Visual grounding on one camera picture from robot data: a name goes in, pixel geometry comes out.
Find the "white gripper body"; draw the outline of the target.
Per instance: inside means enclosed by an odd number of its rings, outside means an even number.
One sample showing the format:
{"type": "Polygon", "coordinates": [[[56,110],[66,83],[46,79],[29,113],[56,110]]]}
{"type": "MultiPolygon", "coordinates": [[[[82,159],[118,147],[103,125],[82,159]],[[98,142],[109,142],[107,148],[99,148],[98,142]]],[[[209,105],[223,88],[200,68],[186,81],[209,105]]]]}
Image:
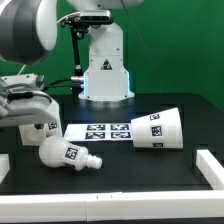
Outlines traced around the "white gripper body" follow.
{"type": "Polygon", "coordinates": [[[43,92],[43,80],[33,73],[0,77],[0,127],[59,121],[59,105],[43,92]]]}

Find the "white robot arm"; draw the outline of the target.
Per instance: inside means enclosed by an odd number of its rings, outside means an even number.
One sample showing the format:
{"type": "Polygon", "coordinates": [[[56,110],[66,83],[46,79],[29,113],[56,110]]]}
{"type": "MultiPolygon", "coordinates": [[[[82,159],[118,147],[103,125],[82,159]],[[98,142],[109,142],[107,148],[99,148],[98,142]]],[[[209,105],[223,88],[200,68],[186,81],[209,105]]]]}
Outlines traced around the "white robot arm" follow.
{"type": "MultiPolygon", "coordinates": [[[[110,11],[135,7],[143,0],[66,0],[75,11],[63,21],[89,34],[89,67],[79,97],[117,101],[132,95],[123,65],[123,31],[110,11]]],[[[57,41],[58,0],[0,0],[0,60],[35,66],[57,41]]],[[[59,125],[58,103],[17,75],[0,77],[0,127],[59,125]]]]}

